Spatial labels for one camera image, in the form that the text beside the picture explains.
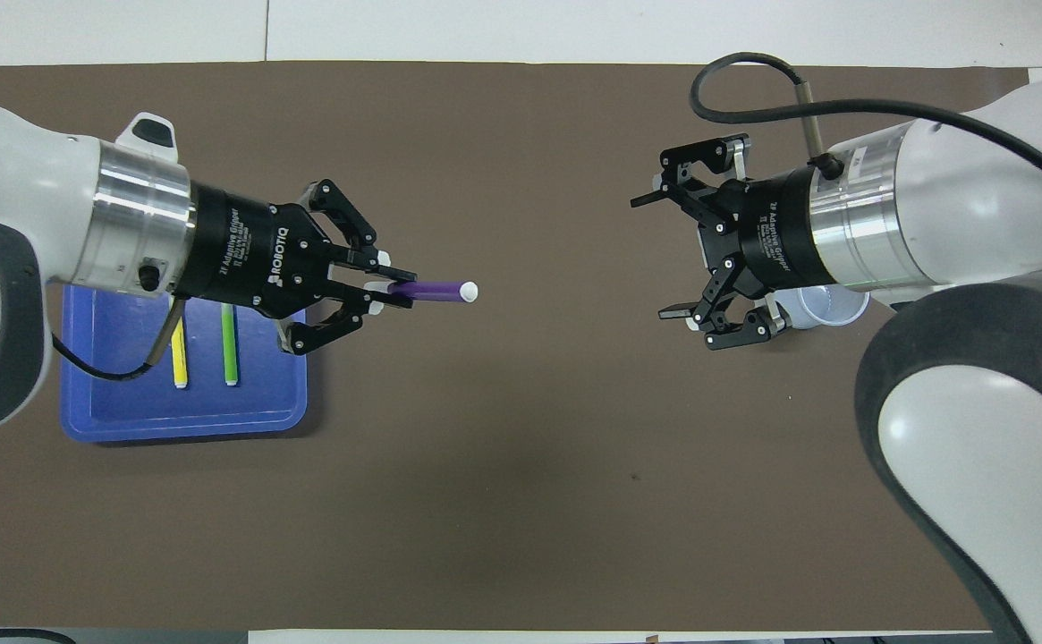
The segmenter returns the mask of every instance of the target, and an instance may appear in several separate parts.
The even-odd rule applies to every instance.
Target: black cable
[[[84,374],[89,376],[96,376],[96,378],[103,378],[104,380],[116,380],[116,382],[122,382],[123,380],[133,380],[138,376],[146,374],[150,371],[152,367],[159,363],[162,354],[167,348],[167,344],[170,342],[170,338],[174,332],[174,326],[178,324],[178,321],[182,318],[182,306],[187,305],[187,297],[174,296],[172,300],[172,306],[170,311],[167,312],[167,317],[162,323],[159,329],[159,335],[156,336],[155,342],[151,346],[151,351],[148,353],[148,357],[144,360],[143,364],[140,364],[135,369],[125,372],[125,374],[115,374],[115,372],[103,371],[101,369],[96,369],[90,364],[84,363],[83,358],[75,355],[75,351],[68,348],[63,341],[57,338],[54,333],[51,335],[51,346],[59,352],[60,355],[67,358],[71,364],[74,364],[78,370],[83,371]]]
[[[113,374],[110,371],[102,371],[92,367],[90,364],[84,363],[82,357],[75,355],[74,351],[67,348],[67,345],[59,340],[58,336],[55,333],[51,335],[51,346],[59,352],[60,355],[67,358],[71,364],[74,364],[79,371],[83,371],[84,374],[89,376],[96,376],[96,378],[103,378],[104,380],[116,380],[116,382],[123,382],[123,380],[133,380],[138,376],[146,374],[146,372],[151,370],[151,364],[140,364],[135,369],[125,372],[125,374]]]
[[[71,637],[45,628],[0,628],[0,637],[28,637],[31,640],[55,641],[57,644],[75,644]]]
[[[713,73],[734,65],[737,61],[761,63],[762,65],[777,69],[784,76],[792,79],[796,85],[801,84],[802,77],[794,71],[794,68],[785,60],[779,60],[766,53],[740,52],[728,54],[713,60],[696,74],[692,81],[692,91],[688,95],[688,101],[692,105],[696,116],[713,123],[770,123],[773,121],[789,121],[789,119],[838,115],[838,114],[884,114],[907,116],[912,118],[923,118],[926,121],[944,123],[950,127],[958,127],[970,134],[981,135],[987,142],[996,144],[1017,154],[1020,158],[1031,163],[1034,168],[1042,172],[1042,151],[1026,142],[1022,142],[1016,135],[1008,133],[1003,129],[996,128],[977,121],[975,118],[943,110],[941,107],[923,105],[921,103],[911,103],[907,101],[890,101],[885,98],[843,98],[838,101],[819,101],[816,103],[805,103],[800,105],[783,105],[778,107],[767,107],[761,110],[713,110],[703,101],[700,101],[699,92],[703,90],[704,81]]]

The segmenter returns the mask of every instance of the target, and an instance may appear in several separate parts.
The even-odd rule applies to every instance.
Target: green marker
[[[234,305],[223,304],[223,375],[226,387],[238,385],[238,335],[234,333]]]

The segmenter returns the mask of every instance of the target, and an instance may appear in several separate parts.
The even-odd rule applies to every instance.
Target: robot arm
[[[1042,151],[1042,82],[971,114]],[[695,219],[711,273],[660,317],[718,350],[787,332],[783,290],[841,284],[900,309],[857,379],[865,450],[999,639],[1042,643],[1042,173],[931,121],[765,180],[747,178],[749,150],[745,134],[665,150],[632,199]],[[708,187],[696,163],[731,178]],[[758,306],[731,321],[738,297]]]
[[[281,350],[299,355],[359,329],[382,306],[443,299],[391,287],[417,275],[390,265],[376,230],[331,180],[309,184],[297,204],[268,204],[195,182],[177,160],[174,127],[153,115],[100,142],[0,109],[0,423],[47,372],[47,281],[250,306],[276,319]],[[313,215],[346,244],[329,240]],[[389,281],[344,284],[332,279],[336,266]],[[316,325],[289,319],[323,299],[342,306]],[[144,367],[117,376],[157,362],[167,342],[152,339]]]

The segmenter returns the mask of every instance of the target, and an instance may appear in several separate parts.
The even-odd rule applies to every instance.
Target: purple marker
[[[365,289],[412,300],[472,302],[477,298],[474,281],[370,281]]]

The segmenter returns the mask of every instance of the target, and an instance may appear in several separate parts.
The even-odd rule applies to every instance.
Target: white plastic cup
[[[787,311],[787,321],[795,329],[850,325],[867,311],[870,300],[871,294],[860,294],[841,284],[774,291],[774,301]]]

